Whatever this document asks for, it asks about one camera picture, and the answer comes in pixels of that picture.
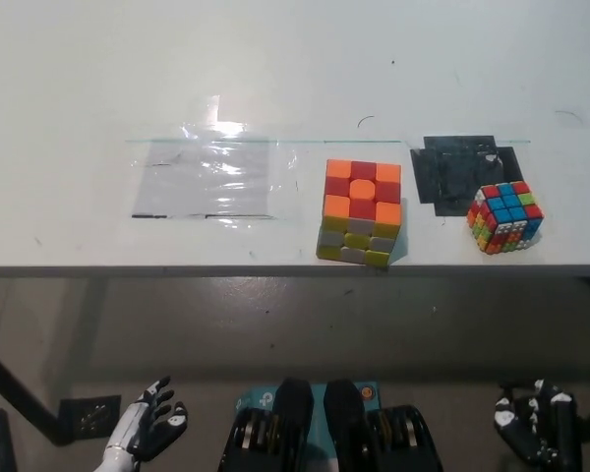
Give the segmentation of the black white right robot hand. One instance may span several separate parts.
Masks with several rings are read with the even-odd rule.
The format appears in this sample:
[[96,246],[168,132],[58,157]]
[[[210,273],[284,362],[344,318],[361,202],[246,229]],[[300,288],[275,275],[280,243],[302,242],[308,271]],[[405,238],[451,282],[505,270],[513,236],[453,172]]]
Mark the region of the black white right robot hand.
[[574,397],[544,379],[501,384],[494,426],[514,454],[539,471],[581,471]]

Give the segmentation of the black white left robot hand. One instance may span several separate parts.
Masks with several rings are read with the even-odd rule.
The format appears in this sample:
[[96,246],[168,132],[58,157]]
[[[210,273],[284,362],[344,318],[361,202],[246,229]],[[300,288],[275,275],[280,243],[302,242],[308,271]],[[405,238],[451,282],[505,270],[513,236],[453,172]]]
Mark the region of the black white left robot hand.
[[187,408],[181,401],[168,403],[174,396],[173,389],[166,390],[170,380],[167,376],[147,387],[122,414],[103,452],[106,471],[137,471],[186,431]]

